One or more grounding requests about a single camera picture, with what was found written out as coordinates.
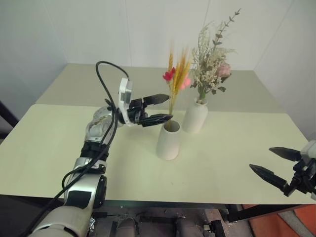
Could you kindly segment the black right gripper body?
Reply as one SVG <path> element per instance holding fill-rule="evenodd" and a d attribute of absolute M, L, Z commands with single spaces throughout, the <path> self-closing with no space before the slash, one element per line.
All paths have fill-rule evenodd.
<path fill-rule="evenodd" d="M 312 158 L 308 163 L 301 159 L 294 165 L 294 176 L 290 184 L 284 187 L 283 194 L 290 196 L 295 190 L 304 194 L 316 195 L 316 159 Z"/>

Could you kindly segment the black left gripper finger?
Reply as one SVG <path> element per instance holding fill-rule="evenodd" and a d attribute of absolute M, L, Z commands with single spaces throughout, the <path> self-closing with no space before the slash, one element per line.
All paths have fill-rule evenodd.
<path fill-rule="evenodd" d="M 162 104 L 169 99 L 169 95 L 166 94 L 155 94 L 151 96 L 144 97 L 144 103 L 146 105 L 157 105 Z"/>
<path fill-rule="evenodd" d="M 164 124 L 165 122 L 171 120 L 172 118 L 173 118 L 173 115 L 169 115 L 169 114 L 151 115 L 147 118 L 142 119 L 141 125 L 143 127 L 148 127 L 148 126 L 154 126 L 158 124 Z"/>

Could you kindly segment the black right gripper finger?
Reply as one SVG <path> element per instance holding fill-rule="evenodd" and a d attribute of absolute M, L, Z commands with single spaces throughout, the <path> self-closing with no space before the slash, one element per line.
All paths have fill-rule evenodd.
<path fill-rule="evenodd" d="M 264 181 L 277 187 L 282 192 L 287 186 L 287 181 L 275 175 L 272 171 L 258 165 L 250 164 L 249 167 Z"/>
<path fill-rule="evenodd" d="M 281 158 L 284 158 L 290 161 L 299 161 L 301 159 L 300 151 L 297 151 L 294 149 L 284 148 L 284 147 L 272 147 L 272 148 L 269 148 L 269 151 L 280 156 Z"/>

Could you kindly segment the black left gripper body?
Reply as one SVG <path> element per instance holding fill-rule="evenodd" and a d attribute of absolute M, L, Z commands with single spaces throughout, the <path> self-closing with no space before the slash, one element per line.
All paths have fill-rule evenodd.
<path fill-rule="evenodd" d="M 146 121 L 148 114 L 145 112 L 147 105 L 148 98 L 131 100 L 127 113 L 132 124 L 142 125 L 143 127 L 149 126 L 148 122 Z"/>

